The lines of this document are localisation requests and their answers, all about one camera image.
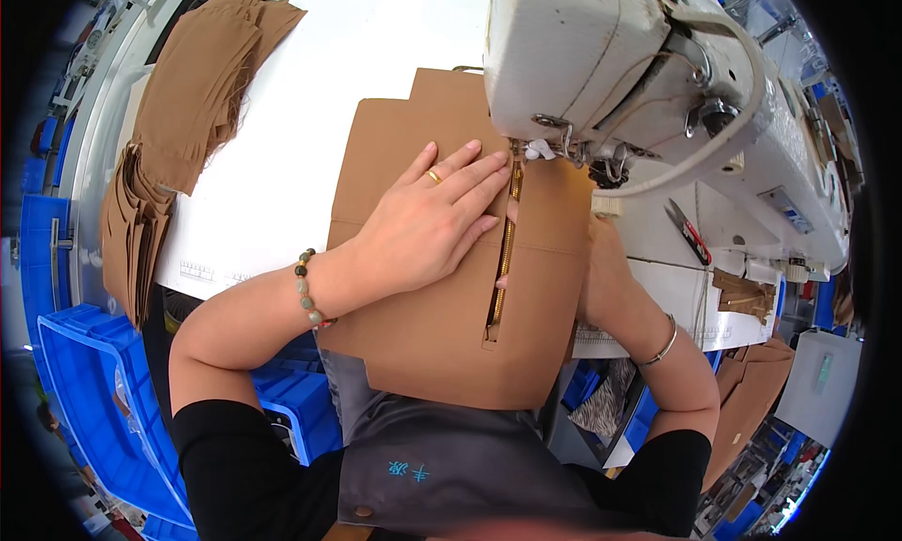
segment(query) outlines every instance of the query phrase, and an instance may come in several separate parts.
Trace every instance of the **woman's left hand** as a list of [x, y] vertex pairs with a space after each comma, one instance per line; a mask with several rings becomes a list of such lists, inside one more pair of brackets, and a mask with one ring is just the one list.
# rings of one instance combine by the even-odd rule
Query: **woman's left hand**
[[508, 185], [508, 154], [471, 163], [481, 148], [480, 141], [470, 141], [430, 168], [438, 152], [430, 142], [346, 242], [365, 269], [358, 274], [371, 296], [425, 287], [451, 274], [479, 236], [498, 224], [498, 217], [484, 212]]

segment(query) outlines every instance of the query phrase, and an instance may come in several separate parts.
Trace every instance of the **metal lever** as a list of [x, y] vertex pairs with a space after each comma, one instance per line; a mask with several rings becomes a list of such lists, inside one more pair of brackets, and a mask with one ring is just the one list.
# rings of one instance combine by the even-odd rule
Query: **metal lever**
[[53, 287], [53, 311], [62, 309], [60, 304], [60, 262], [57, 259], [58, 250], [71, 250], [72, 240], [60, 239], [60, 220], [51, 218], [51, 286]]

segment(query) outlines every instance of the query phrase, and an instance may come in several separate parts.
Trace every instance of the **zipper teeth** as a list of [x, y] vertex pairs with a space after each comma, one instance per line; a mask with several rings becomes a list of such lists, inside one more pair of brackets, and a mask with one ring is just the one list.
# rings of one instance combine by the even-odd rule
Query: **zipper teeth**
[[[519, 153], [513, 156], [513, 182], [511, 183], [511, 198], [520, 200], [520, 186], [523, 181], [523, 169]], [[511, 252], [513, 251], [513, 231], [514, 224], [511, 220], [504, 221], [504, 241], [502, 242], [502, 268], [501, 274], [506, 275], [511, 267]], [[504, 306], [504, 289], [499, 288], [495, 293], [495, 304], [491, 310], [491, 323], [498, 324], [502, 318], [502, 307]]]

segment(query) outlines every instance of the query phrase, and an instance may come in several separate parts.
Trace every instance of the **silver bangle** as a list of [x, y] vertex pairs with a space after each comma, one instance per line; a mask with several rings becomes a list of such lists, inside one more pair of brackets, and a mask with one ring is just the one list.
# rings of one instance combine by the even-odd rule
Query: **silver bangle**
[[672, 314], [668, 314], [668, 318], [670, 318], [670, 323], [674, 327], [674, 332], [673, 332], [673, 335], [671, 335], [671, 337], [670, 337], [670, 341], [668, 342], [667, 346], [664, 347], [664, 350], [661, 351], [661, 353], [655, 355], [650, 361], [647, 361], [645, 363], [639, 363], [638, 364], [639, 367], [648, 367], [648, 366], [653, 365], [653, 364], [657, 363], [658, 361], [664, 359], [664, 356], [668, 354], [668, 351], [670, 351], [670, 348], [673, 346], [674, 342], [677, 340], [677, 327], [676, 327], [677, 321], [674, 320], [674, 315], [672, 315]]

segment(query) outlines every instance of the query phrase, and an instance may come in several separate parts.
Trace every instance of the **beaded bracelet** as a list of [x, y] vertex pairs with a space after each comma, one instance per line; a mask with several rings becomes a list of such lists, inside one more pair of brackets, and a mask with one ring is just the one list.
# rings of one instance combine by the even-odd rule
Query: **beaded bracelet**
[[300, 254], [298, 258], [298, 265], [294, 268], [294, 274], [298, 276], [298, 282], [296, 283], [296, 287], [298, 288], [298, 292], [300, 293], [300, 306], [304, 310], [307, 310], [307, 317], [310, 318], [310, 322], [313, 323], [313, 326], [316, 328], [327, 327], [334, 324], [336, 318], [332, 318], [331, 320], [323, 321], [323, 315], [313, 308], [313, 299], [310, 298], [308, 291], [310, 287], [307, 284], [307, 280], [304, 278], [307, 275], [307, 262], [310, 261], [310, 257], [316, 255], [316, 250], [312, 247], [307, 248], [307, 251], [303, 254]]

